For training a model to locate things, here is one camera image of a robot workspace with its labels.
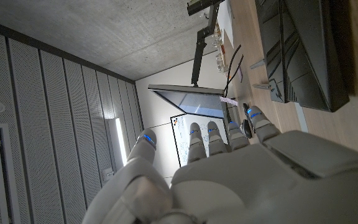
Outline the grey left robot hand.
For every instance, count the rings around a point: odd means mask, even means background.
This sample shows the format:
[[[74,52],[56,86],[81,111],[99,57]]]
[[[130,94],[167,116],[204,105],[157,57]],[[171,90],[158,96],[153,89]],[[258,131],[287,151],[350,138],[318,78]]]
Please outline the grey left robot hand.
[[[224,143],[190,126],[188,163],[166,183],[153,167],[157,137],[145,129],[127,164],[98,192],[84,223],[358,223],[358,152],[301,131],[281,133],[256,106],[259,139],[235,122]]]

